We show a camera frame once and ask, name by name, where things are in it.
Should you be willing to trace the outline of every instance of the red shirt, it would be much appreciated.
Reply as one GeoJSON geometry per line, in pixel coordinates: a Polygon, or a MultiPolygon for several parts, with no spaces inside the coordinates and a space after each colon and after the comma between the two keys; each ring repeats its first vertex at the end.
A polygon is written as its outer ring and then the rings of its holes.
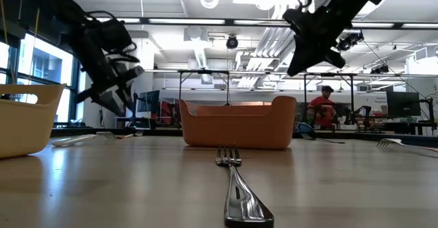
{"type": "MultiPolygon", "coordinates": [[[[314,98],[309,107],[318,107],[319,104],[330,103],[334,104],[330,99],[326,99],[323,96],[314,98]]],[[[331,105],[321,105],[321,111],[324,114],[322,118],[316,118],[315,124],[321,125],[323,127],[332,127],[333,115],[335,114],[335,109],[331,105]]]]}

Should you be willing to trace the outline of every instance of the computer monitor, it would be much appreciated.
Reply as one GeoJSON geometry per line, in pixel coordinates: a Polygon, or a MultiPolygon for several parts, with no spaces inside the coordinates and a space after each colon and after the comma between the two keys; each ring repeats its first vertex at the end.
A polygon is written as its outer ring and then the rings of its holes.
{"type": "Polygon", "coordinates": [[[389,116],[421,116],[417,92],[386,92],[389,116]]]}
{"type": "Polygon", "coordinates": [[[158,112],[159,90],[151,92],[143,92],[138,96],[137,112],[158,112]]]}

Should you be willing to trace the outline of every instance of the wooden table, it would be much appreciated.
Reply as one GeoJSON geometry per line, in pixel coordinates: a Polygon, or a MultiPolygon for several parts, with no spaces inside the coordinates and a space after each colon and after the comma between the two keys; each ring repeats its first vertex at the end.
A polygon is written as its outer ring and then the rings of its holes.
{"type": "MultiPolygon", "coordinates": [[[[436,227],[438,159],[293,140],[240,172],[275,227],[436,227]]],[[[103,139],[0,160],[0,227],[224,227],[228,172],[183,138],[103,139]]]]}

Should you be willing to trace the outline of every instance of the beige basket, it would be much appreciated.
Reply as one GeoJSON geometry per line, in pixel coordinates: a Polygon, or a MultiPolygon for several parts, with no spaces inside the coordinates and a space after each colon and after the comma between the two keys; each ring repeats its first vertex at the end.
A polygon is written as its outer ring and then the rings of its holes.
{"type": "Polygon", "coordinates": [[[65,85],[0,85],[2,94],[34,94],[36,104],[0,100],[0,158],[37,153],[49,142],[65,85]]]}

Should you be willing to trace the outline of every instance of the man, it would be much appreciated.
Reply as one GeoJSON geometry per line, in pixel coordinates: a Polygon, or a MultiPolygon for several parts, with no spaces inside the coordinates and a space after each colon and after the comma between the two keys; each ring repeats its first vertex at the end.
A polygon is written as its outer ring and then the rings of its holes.
{"type": "Polygon", "coordinates": [[[307,107],[307,118],[312,121],[316,113],[315,125],[320,125],[322,129],[331,129],[335,114],[332,104],[335,103],[329,98],[334,90],[330,86],[323,86],[321,91],[322,95],[314,98],[307,107]]]}

